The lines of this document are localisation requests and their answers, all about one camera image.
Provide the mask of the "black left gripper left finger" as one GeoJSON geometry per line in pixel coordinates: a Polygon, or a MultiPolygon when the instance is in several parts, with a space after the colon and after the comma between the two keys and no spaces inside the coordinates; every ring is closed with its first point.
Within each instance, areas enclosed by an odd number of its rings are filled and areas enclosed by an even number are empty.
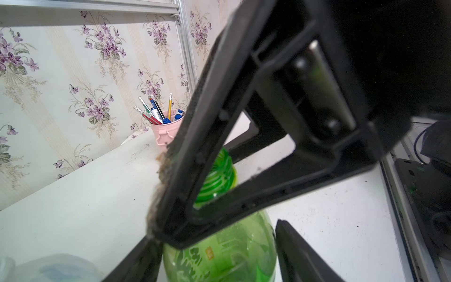
{"type": "Polygon", "coordinates": [[[163,243],[144,237],[103,282],[156,282],[163,243]]]}

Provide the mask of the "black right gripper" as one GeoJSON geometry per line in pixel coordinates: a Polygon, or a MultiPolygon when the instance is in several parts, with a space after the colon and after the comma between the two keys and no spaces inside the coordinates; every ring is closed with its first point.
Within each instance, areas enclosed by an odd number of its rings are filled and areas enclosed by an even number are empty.
{"type": "Polygon", "coordinates": [[[413,117],[451,115],[449,1],[244,1],[214,43],[148,214],[184,249],[258,210],[371,169],[413,117]],[[289,136],[292,153],[196,209],[242,112],[241,161],[289,136]]]}

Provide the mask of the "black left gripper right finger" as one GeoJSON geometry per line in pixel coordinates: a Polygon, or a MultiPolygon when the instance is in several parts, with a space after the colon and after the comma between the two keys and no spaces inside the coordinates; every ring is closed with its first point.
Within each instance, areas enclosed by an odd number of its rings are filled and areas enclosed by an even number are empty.
{"type": "Polygon", "coordinates": [[[344,282],[286,220],[277,221],[276,245],[284,282],[344,282]]]}

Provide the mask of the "green plastic bottle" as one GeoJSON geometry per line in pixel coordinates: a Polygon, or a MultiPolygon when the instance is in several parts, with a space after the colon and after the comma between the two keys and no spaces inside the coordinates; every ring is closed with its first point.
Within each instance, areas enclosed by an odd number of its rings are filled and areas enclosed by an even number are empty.
{"type": "Polygon", "coordinates": [[[170,282],[272,282],[277,250],[266,211],[258,211],[184,249],[168,244],[163,264],[170,282]]]}

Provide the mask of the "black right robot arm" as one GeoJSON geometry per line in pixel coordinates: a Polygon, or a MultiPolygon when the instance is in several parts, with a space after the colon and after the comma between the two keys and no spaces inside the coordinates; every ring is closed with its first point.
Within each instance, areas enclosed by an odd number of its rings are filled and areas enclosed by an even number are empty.
{"type": "Polygon", "coordinates": [[[451,252],[451,3],[244,1],[211,48],[188,112],[160,167],[149,237],[186,248],[273,204],[372,169],[414,117],[427,164],[397,161],[424,206],[424,231],[451,252]],[[239,162],[290,137],[294,149],[195,208],[239,115],[239,162]]]}

